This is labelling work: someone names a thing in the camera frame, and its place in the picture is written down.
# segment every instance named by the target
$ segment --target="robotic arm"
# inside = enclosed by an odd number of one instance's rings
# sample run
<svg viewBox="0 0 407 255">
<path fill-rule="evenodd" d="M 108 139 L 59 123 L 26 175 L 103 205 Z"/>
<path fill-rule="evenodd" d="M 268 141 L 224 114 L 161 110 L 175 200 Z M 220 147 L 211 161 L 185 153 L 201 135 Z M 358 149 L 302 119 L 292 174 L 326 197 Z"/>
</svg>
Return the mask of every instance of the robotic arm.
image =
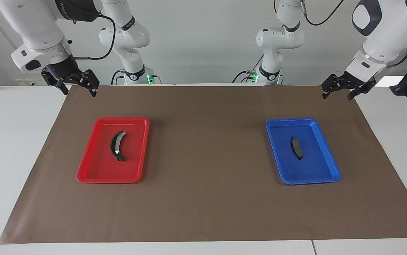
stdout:
<svg viewBox="0 0 407 255">
<path fill-rule="evenodd" d="M 304 32 L 299 29 L 300 0 L 280 0 L 277 19 L 280 28 L 267 28 L 257 34 L 257 45 L 263 50 L 263 62 L 256 69 L 256 82 L 276 84 L 284 57 L 278 50 L 299 48 L 304 42 Z"/>
<path fill-rule="evenodd" d="M 125 80 L 128 84 L 148 84 L 153 70 L 142 62 L 137 48 L 143 48 L 150 43 L 150 34 L 131 14 L 126 0 L 103 0 L 106 14 L 116 23 L 116 37 L 113 49 L 122 61 Z M 100 31 L 100 41 L 110 47 L 113 32 L 109 28 Z"/>
<path fill-rule="evenodd" d="M 48 85 L 64 94 L 68 93 L 64 83 L 71 83 L 95 97 L 100 82 L 92 70 L 78 68 L 71 41 L 65 39 L 56 20 L 94 21 L 101 12 L 100 0 L 0 0 L 0 10 L 24 41 L 11 55 L 21 71 L 41 71 Z"/>
<path fill-rule="evenodd" d="M 352 15 L 354 27 L 367 36 L 344 74 L 331 74 L 322 84 L 323 98 L 352 89 L 348 99 L 375 86 L 374 76 L 407 49 L 407 0 L 361 0 Z"/>
</svg>

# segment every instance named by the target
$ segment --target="black cable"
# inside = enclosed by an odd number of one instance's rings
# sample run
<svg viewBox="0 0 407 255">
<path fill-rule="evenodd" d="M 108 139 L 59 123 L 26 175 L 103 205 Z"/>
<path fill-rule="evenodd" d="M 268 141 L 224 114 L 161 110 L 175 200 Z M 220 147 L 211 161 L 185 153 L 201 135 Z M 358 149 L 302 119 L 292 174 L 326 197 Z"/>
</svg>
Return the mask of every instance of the black cable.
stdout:
<svg viewBox="0 0 407 255">
<path fill-rule="evenodd" d="M 263 58 L 263 55 L 260 57 L 259 61 L 257 61 L 257 63 L 256 63 L 256 65 L 254 66 L 253 70 L 256 69 L 257 65 L 260 63 L 260 61 L 262 60 L 262 58 Z"/>
<path fill-rule="evenodd" d="M 116 78 L 116 75 L 120 73 L 120 70 L 117 70 L 114 74 L 113 74 L 113 78 L 111 79 L 111 85 L 114 84 L 114 79 Z"/>
<path fill-rule="evenodd" d="M 388 65 L 388 67 L 396 67 L 397 65 L 400 65 L 401 63 L 403 63 L 403 61 L 405 61 L 406 59 L 407 59 L 407 54 L 406 54 L 405 57 L 404 57 L 402 60 L 400 60 L 398 63 L 390 64 L 390 65 Z"/>
<path fill-rule="evenodd" d="M 280 79 L 281 77 L 282 77 L 282 81 L 281 81 L 280 85 L 282 86 L 282 84 L 284 83 L 284 76 L 281 74 L 278 79 Z"/>
<path fill-rule="evenodd" d="M 252 79 L 252 78 L 251 78 L 250 76 L 244 77 L 244 78 L 241 80 L 241 82 L 244 82 L 244 80 L 246 80 L 246 82 L 247 82 L 248 79 Z"/>
<path fill-rule="evenodd" d="M 160 83 L 163 84 L 163 82 L 161 81 L 161 78 L 158 75 L 152 75 L 152 78 L 158 78 L 160 80 Z"/>
<path fill-rule="evenodd" d="M 344 2 L 345 0 L 341 0 L 340 3 L 336 6 L 336 8 L 333 10 L 333 12 L 331 12 L 331 14 L 328 16 L 328 18 L 326 18 L 324 21 L 320 22 L 320 23 L 312 23 L 311 21 L 309 21 L 309 19 L 307 18 L 307 12 L 304 13 L 304 18 L 306 18 L 306 21 L 311 24 L 312 26 L 319 26 L 324 24 L 326 21 L 328 21 L 331 16 L 333 16 L 333 14 L 336 12 L 336 10 L 339 8 L 339 6 Z"/>
<path fill-rule="evenodd" d="M 242 74 L 247 74 L 247 71 L 242 71 L 241 73 L 237 74 L 235 76 L 235 78 L 233 79 L 232 83 L 234 83 L 236 81 L 236 79 L 238 79 L 238 77 L 240 77 L 240 75 L 242 75 Z"/>
<path fill-rule="evenodd" d="M 104 16 L 103 14 L 100 13 L 100 15 L 98 15 L 100 18 L 105 18 L 109 21 L 111 21 L 113 23 L 113 29 L 114 29 L 114 34 L 113 34 L 113 42 L 111 43 L 111 47 L 109 47 L 108 52 L 103 56 L 103 57 L 99 57 L 99 58 L 91 58 L 91 57 L 73 57 L 73 59 L 75 60 L 102 60 L 103 58 L 106 58 L 111 51 L 113 50 L 114 47 L 114 42 L 116 40 L 116 23 L 114 22 L 114 19 L 111 19 L 108 16 Z"/>
<path fill-rule="evenodd" d="M 124 79 L 124 77 L 123 77 L 123 76 L 119 76 L 119 77 L 117 77 L 117 78 L 116 78 L 116 84 L 117 84 L 118 79 L 120 79 L 120 78 Z"/>
</svg>

